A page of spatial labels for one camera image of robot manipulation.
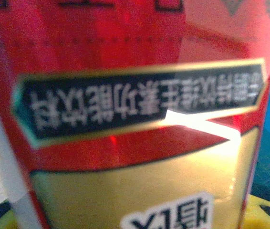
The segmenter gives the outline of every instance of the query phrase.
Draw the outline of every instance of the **gold label section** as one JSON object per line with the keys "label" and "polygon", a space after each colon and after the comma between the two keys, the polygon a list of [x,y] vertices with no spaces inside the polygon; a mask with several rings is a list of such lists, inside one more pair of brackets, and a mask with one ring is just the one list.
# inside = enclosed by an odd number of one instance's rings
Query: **gold label section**
{"label": "gold label section", "polygon": [[127,215],[202,191],[215,198],[213,228],[236,228],[258,132],[149,164],[31,179],[52,228],[119,229]]}

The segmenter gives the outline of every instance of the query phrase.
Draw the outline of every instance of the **drink label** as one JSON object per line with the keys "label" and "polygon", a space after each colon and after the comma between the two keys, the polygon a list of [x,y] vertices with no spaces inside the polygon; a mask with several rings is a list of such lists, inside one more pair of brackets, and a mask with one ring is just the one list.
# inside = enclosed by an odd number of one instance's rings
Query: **drink label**
{"label": "drink label", "polygon": [[21,76],[13,110],[33,146],[172,125],[167,110],[204,119],[257,109],[263,60]]}
{"label": "drink label", "polygon": [[125,216],[122,229],[211,229],[213,196],[201,192]]}

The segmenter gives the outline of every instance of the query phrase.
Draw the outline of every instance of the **red can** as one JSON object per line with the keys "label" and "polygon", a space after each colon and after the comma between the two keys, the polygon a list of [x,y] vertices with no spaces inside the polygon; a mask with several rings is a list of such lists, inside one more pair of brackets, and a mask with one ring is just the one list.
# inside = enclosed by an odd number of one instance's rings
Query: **red can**
{"label": "red can", "polygon": [[239,228],[270,0],[0,0],[0,171],[20,228]]}

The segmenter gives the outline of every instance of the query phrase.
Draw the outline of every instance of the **black label banner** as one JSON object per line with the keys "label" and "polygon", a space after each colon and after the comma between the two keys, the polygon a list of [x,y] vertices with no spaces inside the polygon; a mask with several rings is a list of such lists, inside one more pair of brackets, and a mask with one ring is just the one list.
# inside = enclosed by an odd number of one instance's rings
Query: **black label banner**
{"label": "black label banner", "polygon": [[164,120],[167,110],[246,112],[257,107],[263,79],[263,60],[26,75],[13,112],[31,140],[66,138]]}

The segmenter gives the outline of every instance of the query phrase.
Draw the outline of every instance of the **white label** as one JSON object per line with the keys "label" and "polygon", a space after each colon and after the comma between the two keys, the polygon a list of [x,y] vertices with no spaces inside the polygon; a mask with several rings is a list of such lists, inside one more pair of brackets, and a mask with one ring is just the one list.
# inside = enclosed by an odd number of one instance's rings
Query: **white label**
{"label": "white label", "polygon": [[213,196],[201,192],[125,216],[123,229],[211,229]]}

